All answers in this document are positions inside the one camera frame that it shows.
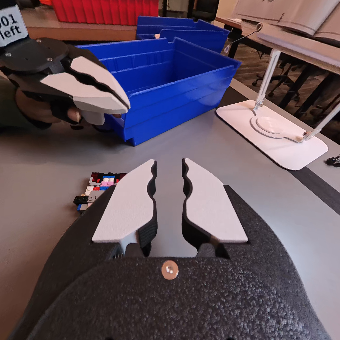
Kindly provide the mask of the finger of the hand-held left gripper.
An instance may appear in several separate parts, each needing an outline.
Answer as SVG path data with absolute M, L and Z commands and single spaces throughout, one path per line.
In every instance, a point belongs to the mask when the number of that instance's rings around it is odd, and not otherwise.
M 105 92 L 94 85 L 83 84 L 75 76 L 63 72 L 46 76 L 40 82 L 55 90 L 70 95 L 77 108 L 83 111 L 103 114 L 125 114 L 130 109 L 130 101 L 112 74 L 104 78 L 112 92 Z
M 131 105 L 127 94 L 115 77 L 101 63 L 98 64 L 86 57 L 79 56 L 72 60 L 70 68 L 78 74 L 90 76 L 96 83 L 95 87 L 98 89 L 100 86 L 105 87 L 127 110 L 130 109 Z

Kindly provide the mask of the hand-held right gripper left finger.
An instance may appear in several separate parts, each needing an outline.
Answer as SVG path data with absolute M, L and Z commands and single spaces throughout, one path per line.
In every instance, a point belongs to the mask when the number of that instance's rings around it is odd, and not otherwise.
M 94 243 L 119 243 L 125 253 L 136 243 L 145 256 L 157 234 L 154 194 L 157 162 L 150 159 L 135 168 L 116 185 L 92 236 Z

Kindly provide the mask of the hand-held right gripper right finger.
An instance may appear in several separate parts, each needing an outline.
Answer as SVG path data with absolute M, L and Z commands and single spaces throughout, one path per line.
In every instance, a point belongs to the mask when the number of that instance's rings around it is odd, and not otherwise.
M 222 254 L 225 243 L 247 244 L 248 236 L 222 181 L 189 158 L 182 159 L 182 177 L 184 239 L 197 251 L 210 244 Z

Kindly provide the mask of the brick car model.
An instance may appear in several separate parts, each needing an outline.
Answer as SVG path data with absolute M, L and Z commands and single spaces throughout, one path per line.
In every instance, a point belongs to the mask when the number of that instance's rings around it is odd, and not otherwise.
M 82 214 L 110 187 L 116 187 L 127 173 L 92 172 L 85 193 L 74 198 L 77 211 Z

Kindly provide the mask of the wooden background table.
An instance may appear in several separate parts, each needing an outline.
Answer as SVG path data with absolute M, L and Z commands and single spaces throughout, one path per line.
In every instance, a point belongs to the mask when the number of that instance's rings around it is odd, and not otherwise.
M 21 14 L 29 36 L 66 41 L 130 41 L 136 26 L 59 22 L 52 8 L 23 9 Z

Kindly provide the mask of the red plastic bin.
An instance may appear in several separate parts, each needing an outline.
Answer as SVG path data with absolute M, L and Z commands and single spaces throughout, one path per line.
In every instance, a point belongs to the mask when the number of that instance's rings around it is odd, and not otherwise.
M 136 26 L 140 16 L 158 16 L 158 0 L 53 0 L 57 19 L 68 23 Z

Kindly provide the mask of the large blue plastic bin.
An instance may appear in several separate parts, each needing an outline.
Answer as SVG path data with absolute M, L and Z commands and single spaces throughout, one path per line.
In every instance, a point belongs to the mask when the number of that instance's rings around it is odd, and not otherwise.
M 126 92 L 131 108 L 105 114 L 101 132 L 139 145 L 216 108 L 241 62 L 176 37 L 78 45 L 91 51 Z

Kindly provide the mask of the white book stand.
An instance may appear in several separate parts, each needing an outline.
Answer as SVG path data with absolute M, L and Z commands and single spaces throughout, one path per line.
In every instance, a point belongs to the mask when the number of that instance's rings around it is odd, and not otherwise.
M 339 67 L 339 48 L 285 32 L 263 24 L 257 36 L 275 46 L 270 54 L 264 79 L 256 100 L 247 100 L 217 109 L 216 113 L 275 163 L 288 170 L 300 170 L 328 151 L 316 135 L 339 112 L 339 104 L 314 128 L 305 131 L 264 104 L 266 90 L 281 52 Z

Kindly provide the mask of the open instruction booklet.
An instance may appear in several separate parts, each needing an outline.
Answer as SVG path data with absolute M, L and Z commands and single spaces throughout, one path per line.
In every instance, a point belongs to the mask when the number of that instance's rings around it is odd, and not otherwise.
M 339 0 L 239 0 L 232 17 L 265 22 L 339 45 Z

